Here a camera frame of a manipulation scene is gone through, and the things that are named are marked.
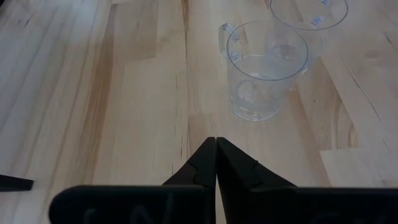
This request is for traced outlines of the small black object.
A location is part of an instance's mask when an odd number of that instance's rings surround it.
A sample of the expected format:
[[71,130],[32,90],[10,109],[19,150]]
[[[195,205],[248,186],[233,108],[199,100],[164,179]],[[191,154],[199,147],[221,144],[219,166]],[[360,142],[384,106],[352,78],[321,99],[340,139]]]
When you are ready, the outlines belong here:
[[30,191],[33,184],[34,181],[30,179],[23,179],[0,174],[0,192]]

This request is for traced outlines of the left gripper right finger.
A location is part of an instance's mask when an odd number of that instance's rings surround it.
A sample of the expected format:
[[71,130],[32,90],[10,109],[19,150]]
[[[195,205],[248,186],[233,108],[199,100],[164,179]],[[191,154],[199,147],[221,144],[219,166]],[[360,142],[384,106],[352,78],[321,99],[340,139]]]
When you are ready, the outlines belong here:
[[398,189],[298,187],[227,139],[216,141],[227,224],[398,224]]

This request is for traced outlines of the large clear plastic mug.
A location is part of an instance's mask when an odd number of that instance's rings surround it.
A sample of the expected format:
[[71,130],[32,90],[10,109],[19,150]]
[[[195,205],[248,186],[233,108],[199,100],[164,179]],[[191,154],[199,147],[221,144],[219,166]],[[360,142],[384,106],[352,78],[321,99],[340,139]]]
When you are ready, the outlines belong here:
[[329,29],[348,15],[347,0],[271,0],[269,7],[279,22],[299,30]]

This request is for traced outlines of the small clear plastic mug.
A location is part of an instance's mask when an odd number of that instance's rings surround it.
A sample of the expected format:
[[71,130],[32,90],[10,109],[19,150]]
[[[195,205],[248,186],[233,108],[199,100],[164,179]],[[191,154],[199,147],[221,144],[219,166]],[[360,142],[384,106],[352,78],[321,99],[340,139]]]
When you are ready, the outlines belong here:
[[308,60],[308,47],[295,30],[272,20],[218,30],[227,60],[229,107],[242,119],[264,121],[280,103]]

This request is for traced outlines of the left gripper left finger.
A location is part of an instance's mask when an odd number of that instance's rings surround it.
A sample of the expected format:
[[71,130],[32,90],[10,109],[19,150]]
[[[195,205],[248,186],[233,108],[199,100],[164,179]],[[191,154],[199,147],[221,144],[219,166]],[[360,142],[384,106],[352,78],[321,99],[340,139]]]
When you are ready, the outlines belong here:
[[216,138],[161,185],[78,185],[56,195],[51,224],[215,224]]

